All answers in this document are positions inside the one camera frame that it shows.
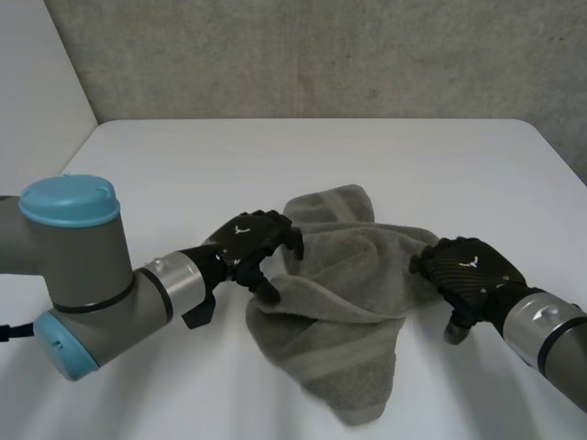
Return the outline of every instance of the white wall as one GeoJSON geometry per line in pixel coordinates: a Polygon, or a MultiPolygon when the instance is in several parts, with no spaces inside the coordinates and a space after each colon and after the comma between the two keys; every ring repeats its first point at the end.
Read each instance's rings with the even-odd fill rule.
{"type": "Polygon", "coordinates": [[[61,172],[96,127],[42,0],[0,0],[0,194],[61,172]]]}

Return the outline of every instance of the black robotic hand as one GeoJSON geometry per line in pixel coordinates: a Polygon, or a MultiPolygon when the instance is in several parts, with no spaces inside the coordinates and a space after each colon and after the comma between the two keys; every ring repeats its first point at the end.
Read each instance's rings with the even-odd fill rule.
{"type": "Polygon", "coordinates": [[[412,257],[410,271],[431,281],[454,307],[445,339],[455,345],[480,321],[492,322],[501,332],[502,310],[509,310],[504,303],[531,291],[512,263],[477,238],[442,238],[412,257]]]}
{"type": "Polygon", "coordinates": [[[300,229],[276,211],[243,213],[228,221],[204,245],[213,246],[227,266],[227,278],[249,288],[266,303],[278,303],[279,292],[260,271],[260,263],[285,245],[297,259],[304,257],[300,229]]]}
{"type": "Polygon", "coordinates": [[[196,328],[211,321],[216,307],[212,290],[222,281],[235,281],[262,301],[278,303],[280,294],[260,271],[260,264],[280,245],[292,250],[297,259],[304,257],[302,233],[289,218],[276,211],[255,211],[229,220],[202,246],[183,250],[206,281],[205,300],[183,315],[187,326],[196,328]]]}

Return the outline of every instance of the gray wall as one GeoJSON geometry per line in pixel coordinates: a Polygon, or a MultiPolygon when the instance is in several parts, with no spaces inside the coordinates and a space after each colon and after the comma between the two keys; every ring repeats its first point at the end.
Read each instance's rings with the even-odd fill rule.
{"type": "Polygon", "coordinates": [[[46,0],[101,122],[498,117],[587,181],[586,0],[46,0]]]}

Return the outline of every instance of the black cable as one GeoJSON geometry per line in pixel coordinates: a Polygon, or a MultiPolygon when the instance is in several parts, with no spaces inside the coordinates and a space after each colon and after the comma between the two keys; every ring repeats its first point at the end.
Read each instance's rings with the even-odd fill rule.
{"type": "Polygon", "coordinates": [[[17,325],[0,325],[0,342],[8,342],[13,337],[31,337],[33,336],[33,323],[17,325]]]}

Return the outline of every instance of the robotic hand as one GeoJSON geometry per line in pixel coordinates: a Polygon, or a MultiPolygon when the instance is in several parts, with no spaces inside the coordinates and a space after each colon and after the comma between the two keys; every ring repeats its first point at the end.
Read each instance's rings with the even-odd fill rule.
{"type": "Polygon", "coordinates": [[[304,257],[302,233],[292,226],[290,219],[276,211],[255,211],[229,220],[201,247],[183,250],[182,253],[190,257],[203,273],[209,272],[207,277],[204,274],[204,279],[212,280],[206,286],[205,300],[183,315],[187,326],[196,328],[210,322],[216,306],[212,290],[219,281],[235,281],[249,288],[262,301],[278,303],[279,292],[260,271],[260,264],[280,245],[292,250],[297,259],[304,257]],[[205,256],[210,255],[223,263],[222,269],[213,270],[214,263],[205,263],[205,256]]]}
{"type": "Polygon", "coordinates": [[[442,238],[436,246],[426,247],[420,256],[412,257],[410,270],[431,281],[454,308],[444,334],[453,345],[462,342],[481,321],[495,323],[502,333],[497,303],[517,302],[538,292],[526,286],[512,263],[477,238],[442,238]]]}
{"type": "Polygon", "coordinates": [[[454,308],[445,340],[462,342],[491,322],[530,367],[587,412],[587,314],[530,288],[512,263],[477,238],[441,239],[413,256],[410,271],[431,281],[454,308]]]}

